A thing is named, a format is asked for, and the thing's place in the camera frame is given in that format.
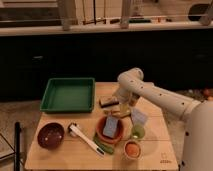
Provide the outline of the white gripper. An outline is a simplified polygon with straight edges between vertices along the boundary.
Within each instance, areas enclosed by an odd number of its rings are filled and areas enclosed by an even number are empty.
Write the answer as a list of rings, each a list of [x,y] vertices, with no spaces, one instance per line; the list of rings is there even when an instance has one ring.
[[[127,102],[130,99],[130,92],[122,87],[119,87],[115,92],[115,96],[117,97],[118,101],[121,102],[118,104],[119,112],[120,113],[124,112],[126,114],[129,114],[130,107]]]

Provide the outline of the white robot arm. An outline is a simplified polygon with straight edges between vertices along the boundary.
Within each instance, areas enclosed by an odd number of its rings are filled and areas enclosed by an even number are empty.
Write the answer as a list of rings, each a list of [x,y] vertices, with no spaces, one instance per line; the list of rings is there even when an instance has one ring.
[[[143,81],[140,68],[117,77],[115,95],[120,102],[136,102],[143,97],[186,121],[180,171],[213,171],[213,101],[196,99]]]

